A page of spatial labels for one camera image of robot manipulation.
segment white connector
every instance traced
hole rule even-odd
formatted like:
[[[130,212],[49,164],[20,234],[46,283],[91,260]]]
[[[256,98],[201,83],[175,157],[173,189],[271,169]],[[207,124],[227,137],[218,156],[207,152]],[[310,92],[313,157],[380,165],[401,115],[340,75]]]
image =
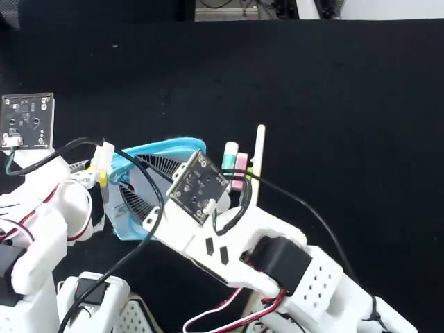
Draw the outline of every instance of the white connector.
[[[91,162],[91,169],[97,171],[112,172],[112,157],[114,146],[108,142],[103,142],[102,146],[97,146]]]
[[[20,147],[23,144],[23,138],[19,135],[14,135],[12,137],[9,137],[7,134],[3,135],[3,138],[1,140],[1,145],[3,147]]]

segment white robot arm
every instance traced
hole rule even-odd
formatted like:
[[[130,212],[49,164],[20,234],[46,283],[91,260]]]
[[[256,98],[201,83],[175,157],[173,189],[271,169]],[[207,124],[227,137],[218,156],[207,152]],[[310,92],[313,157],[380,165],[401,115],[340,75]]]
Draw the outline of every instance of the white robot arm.
[[[277,313],[311,333],[417,332],[381,298],[350,279],[318,246],[307,245],[298,228],[255,205],[249,205],[227,232],[218,234],[217,228],[229,225],[241,208],[223,212],[214,221],[214,203],[230,178],[201,152],[174,178],[155,236],[229,287],[246,287],[265,298],[276,298],[285,290]],[[146,230],[152,230],[157,214],[154,209],[145,218]],[[299,332],[276,314],[262,322],[276,332]]]
[[[2,126],[5,119],[7,121],[7,128],[1,129],[1,147],[7,153],[14,153],[14,161],[26,170],[54,152],[53,114],[48,119],[44,113],[53,112],[53,97],[52,94],[20,96],[18,102],[13,102],[16,99],[2,98],[2,107],[6,105],[8,112],[1,115]],[[16,124],[12,119],[18,114],[23,122]],[[36,125],[45,124],[44,119],[50,126],[43,127],[43,133],[35,132]],[[17,132],[17,126],[21,126],[21,131]],[[32,143],[35,149],[25,147],[24,143]],[[15,150],[18,146],[25,149]],[[92,170],[75,174],[70,173],[61,157],[54,158],[27,173],[25,183],[14,192],[0,196],[0,206],[6,209],[0,211],[0,227],[5,232],[0,234],[0,240],[14,237],[15,246],[8,250],[27,248],[19,254],[11,253],[11,257],[18,259],[11,261],[9,272],[0,272],[10,275],[9,280],[5,280],[10,282],[6,286],[8,292],[23,295],[14,304],[0,305],[3,327],[3,323],[7,323],[6,327],[16,332],[60,332],[71,319],[69,314],[76,303],[85,299],[86,293],[74,300],[73,286],[78,279],[68,279],[56,300],[52,270],[67,254],[68,245],[89,239],[94,232],[89,221],[92,202],[85,189],[104,181],[110,172],[113,153],[114,146],[103,143],[96,149]],[[159,241],[229,287],[249,288],[258,292],[260,298],[271,299],[273,305],[264,311],[260,302],[251,307],[263,316],[249,318],[259,319],[278,333],[299,332],[299,325],[311,333],[417,332],[382,299],[372,297],[353,282],[318,246],[308,245],[299,229],[258,208],[255,205],[257,188],[251,189],[245,177],[233,177],[229,172],[222,173],[200,151],[196,152],[174,174],[174,183],[167,193],[169,200],[164,204],[162,195],[157,195],[160,206],[140,216],[144,229],[150,232],[144,242],[155,233]],[[230,179],[244,182],[245,193],[241,207],[227,210]],[[15,221],[20,221],[22,226],[15,226]],[[29,234],[12,231],[22,230],[24,222]],[[8,258],[5,252],[0,256],[0,259]],[[121,311],[129,287],[120,279],[109,274],[108,277],[84,276],[102,279],[110,287],[106,289],[103,307],[97,308],[89,320],[71,322],[70,332],[110,331],[111,314]],[[239,325],[245,323],[248,322],[239,321]],[[232,328],[235,326],[228,325],[212,333]]]

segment electronic component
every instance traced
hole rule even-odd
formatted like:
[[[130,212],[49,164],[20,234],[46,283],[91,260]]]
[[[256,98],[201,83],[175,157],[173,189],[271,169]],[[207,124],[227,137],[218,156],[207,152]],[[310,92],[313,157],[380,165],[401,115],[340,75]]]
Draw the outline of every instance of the electronic component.
[[[248,164],[248,154],[246,153],[237,153],[236,157],[236,166],[235,169],[246,170]],[[235,176],[244,176],[242,173],[235,173]],[[240,180],[233,180],[231,183],[231,188],[237,191],[242,191],[244,188],[244,184]]]
[[[308,269],[311,257],[288,239],[264,237],[256,245],[248,262],[292,295]]]
[[[13,307],[22,299],[12,287],[11,273],[15,262],[25,252],[25,248],[0,244],[0,305]]]
[[[76,293],[74,295],[74,300],[77,300],[80,298],[80,295],[82,295],[90,286],[92,286],[96,280],[93,279],[85,279],[81,277],[78,279],[77,287],[76,287]],[[103,298],[105,297],[105,291],[108,288],[110,284],[105,282],[103,284],[100,284],[95,290],[89,294],[85,299],[85,304],[90,305],[100,305],[103,302]]]
[[[227,142],[223,151],[222,169],[233,169],[236,162],[239,145],[236,142]]]
[[[197,151],[173,183],[169,197],[203,225],[209,215],[207,206],[212,204],[210,199],[218,202],[228,184],[210,159],[202,151]]]
[[[1,149],[48,149],[53,143],[52,93],[1,97]]]

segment black cable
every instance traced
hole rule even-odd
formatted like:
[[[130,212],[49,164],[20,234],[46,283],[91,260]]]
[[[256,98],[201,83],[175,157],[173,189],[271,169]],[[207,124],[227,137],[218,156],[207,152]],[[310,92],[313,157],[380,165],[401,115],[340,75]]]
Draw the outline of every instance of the black cable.
[[[248,7],[251,6],[251,4],[253,3],[253,0],[250,0],[250,1],[247,3],[247,6],[245,6],[245,7],[242,6],[242,1],[245,1],[245,0],[239,0],[239,5],[241,6],[241,9],[242,9],[242,15],[243,15],[244,17],[247,17],[247,9],[248,9]]]
[[[300,330],[302,331],[302,333],[307,333],[307,331],[305,330],[305,328],[302,327],[302,325],[300,323],[298,323],[297,321],[293,321],[296,326],[298,326],[300,328]]]
[[[55,150],[54,153],[50,154],[49,156],[46,156],[44,159],[40,160],[39,162],[20,170],[11,171],[9,168],[12,163],[12,160],[14,159],[15,151],[17,150],[17,147],[14,147],[11,151],[11,154],[6,159],[5,163],[6,174],[8,176],[25,176],[28,173],[31,173],[37,170],[38,168],[43,167],[45,164],[49,163],[50,161],[56,159],[57,157],[69,152],[71,149],[76,148],[77,146],[80,146],[82,144],[91,144],[93,146],[100,146],[102,142],[94,141],[89,137],[79,137],[65,144],[62,148]]]
[[[349,277],[354,280],[357,284],[359,284],[357,276],[355,275],[355,272],[353,271],[352,265],[348,261],[347,255],[345,254],[345,251],[342,249],[341,244],[339,243],[339,240],[336,238],[336,235],[334,232],[330,229],[327,222],[322,218],[322,216],[311,206],[309,205],[305,200],[299,198],[298,196],[288,192],[286,189],[283,189],[272,182],[269,182],[268,180],[263,179],[262,177],[256,176],[254,173],[241,170],[241,169],[223,169],[222,172],[224,173],[243,173],[246,176],[250,176],[251,178],[254,178],[258,180],[259,182],[271,187],[272,189],[284,194],[285,196],[288,196],[289,198],[297,201],[304,207],[306,207],[323,225],[323,227],[327,230],[328,235],[332,239],[334,245],[336,246],[336,249],[339,253],[339,256],[341,257],[341,260],[343,262],[343,265],[345,266],[345,271],[349,275]]]
[[[267,6],[265,6],[265,4],[261,1],[261,0],[256,0],[257,3],[257,10],[260,12],[259,7],[262,7],[264,9],[264,12],[267,14],[269,19],[273,19],[273,16],[271,15],[270,11],[268,10]]]
[[[89,314],[89,317],[92,317],[91,311],[88,310],[86,307],[79,307],[79,309],[85,310]]]
[[[283,319],[287,319],[290,320],[292,323],[295,323],[296,326],[299,327],[299,329],[302,331],[302,333],[307,333],[307,331],[305,330],[305,328],[298,323],[292,316],[290,316],[289,314],[280,314],[279,312],[276,312],[277,314],[279,314],[281,317],[283,317]]]
[[[219,8],[222,8],[222,7],[225,7],[225,6],[229,5],[232,2],[233,2],[233,0],[227,0],[225,3],[223,3],[223,4],[219,5],[219,6],[210,6],[208,3],[205,3],[203,0],[200,0],[200,3],[204,7],[211,8],[211,9],[219,9]]]
[[[77,300],[74,301],[72,306],[69,308],[67,313],[65,314],[65,317],[63,318],[60,327],[58,329],[58,333],[63,333],[69,319],[76,313],[76,310],[81,305],[81,303],[88,297],[91,292],[95,290],[99,285],[105,282],[106,279],[108,279],[114,272],[119,270],[123,265],[125,265],[127,262],[129,262],[132,258],[136,257],[139,253],[141,253],[145,247],[148,245],[149,241],[153,238],[153,235],[157,228],[159,227],[160,221],[162,220],[162,215],[164,211],[164,198],[162,195],[162,192],[160,191],[159,187],[155,184],[154,179],[149,175],[149,173],[146,171],[144,166],[135,158],[129,156],[129,154],[119,150],[115,149],[115,152],[119,154],[121,157],[127,159],[131,163],[133,163],[144,175],[144,177],[148,180],[150,183],[150,186],[152,186],[155,195],[157,196],[157,199],[159,200],[159,214],[157,215],[157,218],[155,220],[153,229],[151,232],[145,237],[143,241],[139,243],[139,245],[129,252],[125,257],[120,259],[113,267],[111,267],[105,274],[103,274],[99,279],[97,279],[94,284],[92,284]]]
[[[246,213],[248,206],[250,206],[251,196],[252,196],[252,192],[253,192],[253,188],[251,187],[251,182],[249,181],[249,179],[245,178],[245,176],[225,175],[225,178],[227,178],[228,180],[241,181],[244,184],[244,190],[243,190],[241,208],[236,213],[236,215],[227,224],[225,224],[223,226],[222,229],[217,230],[217,227],[216,227],[217,218],[215,215],[213,215],[213,230],[217,236],[222,236],[222,235],[226,234],[231,229],[233,229],[233,227],[236,226],[236,224],[239,222],[239,220]]]

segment black cloth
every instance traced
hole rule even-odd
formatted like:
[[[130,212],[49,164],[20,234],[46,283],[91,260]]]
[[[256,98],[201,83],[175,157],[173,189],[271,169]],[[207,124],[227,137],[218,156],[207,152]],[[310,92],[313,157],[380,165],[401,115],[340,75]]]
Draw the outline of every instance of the black cloth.
[[[194,20],[192,0],[20,0],[21,29]]]
[[[0,93],[54,92],[55,147],[83,135],[118,147],[192,135],[220,163],[228,140],[252,153],[266,124],[263,176],[318,209],[364,288],[421,332],[442,332],[443,30],[429,20],[5,33]],[[2,173],[0,183],[17,180]],[[259,204],[338,259],[303,208],[265,187]],[[55,276],[103,272],[133,246],[97,234],[70,248]],[[229,294],[156,242],[119,274],[167,332]]]

